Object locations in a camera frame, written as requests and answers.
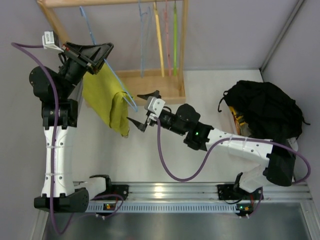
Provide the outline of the yellow-green trousers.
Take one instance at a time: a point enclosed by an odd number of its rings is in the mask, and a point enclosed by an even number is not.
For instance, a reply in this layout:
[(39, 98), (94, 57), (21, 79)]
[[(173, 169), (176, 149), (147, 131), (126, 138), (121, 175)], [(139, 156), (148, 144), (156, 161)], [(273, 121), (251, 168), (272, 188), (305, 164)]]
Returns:
[(106, 64), (98, 74), (83, 77), (82, 96), (101, 120), (122, 137), (129, 135), (128, 96)]

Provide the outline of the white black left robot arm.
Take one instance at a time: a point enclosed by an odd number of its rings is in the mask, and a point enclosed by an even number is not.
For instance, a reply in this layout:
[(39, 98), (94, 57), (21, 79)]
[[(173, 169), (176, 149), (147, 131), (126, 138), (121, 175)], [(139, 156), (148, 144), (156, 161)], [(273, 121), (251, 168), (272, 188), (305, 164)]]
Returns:
[(29, 74), (33, 94), (41, 101), (41, 117), (46, 139), (46, 170), (36, 209), (54, 213), (84, 213), (89, 201), (111, 184), (108, 175), (94, 175), (75, 187), (72, 174), (73, 138), (77, 130), (77, 100), (70, 95), (84, 75), (96, 75), (114, 45), (78, 45), (66, 42), (58, 54), (62, 65), (55, 72), (38, 65)]

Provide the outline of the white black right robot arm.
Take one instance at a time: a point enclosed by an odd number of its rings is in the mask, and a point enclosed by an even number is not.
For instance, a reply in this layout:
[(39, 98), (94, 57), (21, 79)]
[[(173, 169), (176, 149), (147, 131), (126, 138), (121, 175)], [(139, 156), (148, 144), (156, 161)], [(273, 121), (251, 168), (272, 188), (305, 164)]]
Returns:
[(131, 119), (131, 122), (141, 132), (148, 126), (157, 126), (159, 130), (166, 129), (183, 136), (183, 142), (189, 148), (206, 152), (204, 163), (213, 149), (255, 162), (256, 167), (237, 175), (233, 184), (235, 194), (251, 194), (269, 185), (293, 185), (296, 157), (288, 144), (234, 135), (201, 123), (201, 115), (187, 103), (172, 112), (158, 90), (139, 94), (138, 98), (146, 101), (146, 120), (142, 123)]

